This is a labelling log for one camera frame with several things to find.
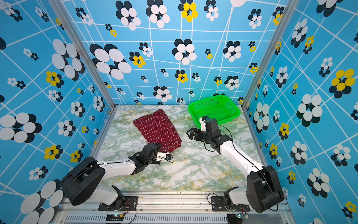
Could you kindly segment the red polka dot skirt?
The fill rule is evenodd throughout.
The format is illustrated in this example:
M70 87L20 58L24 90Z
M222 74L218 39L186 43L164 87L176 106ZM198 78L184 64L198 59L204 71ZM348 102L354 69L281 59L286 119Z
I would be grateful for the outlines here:
M148 143L160 144L161 152L172 153L175 149L181 147L182 140L162 109L135 119L133 124Z

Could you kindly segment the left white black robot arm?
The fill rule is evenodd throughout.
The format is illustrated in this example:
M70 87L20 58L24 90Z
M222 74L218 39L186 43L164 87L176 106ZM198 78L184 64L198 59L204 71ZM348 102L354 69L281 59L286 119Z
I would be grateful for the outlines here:
M125 161L97 161L87 157L60 181L60 186L73 206L90 201L118 211L126 204L124 195L114 185L101 187L102 181L120 175L135 175L151 164L172 162L172 159L171 153L161 152L161 145L154 143L148 143Z

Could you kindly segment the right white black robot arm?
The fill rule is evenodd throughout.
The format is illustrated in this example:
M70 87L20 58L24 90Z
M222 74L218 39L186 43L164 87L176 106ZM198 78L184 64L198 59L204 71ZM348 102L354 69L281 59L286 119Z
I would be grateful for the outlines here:
M272 166L264 166L240 150L233 139L218 132L201 131L191 128L186 132L190 140L209 144L210 147L229 159L245 176L246 189L233 187L224 192L224 206L233 211L240 205L249 205L254 211L262 213L284 200L277 171Z

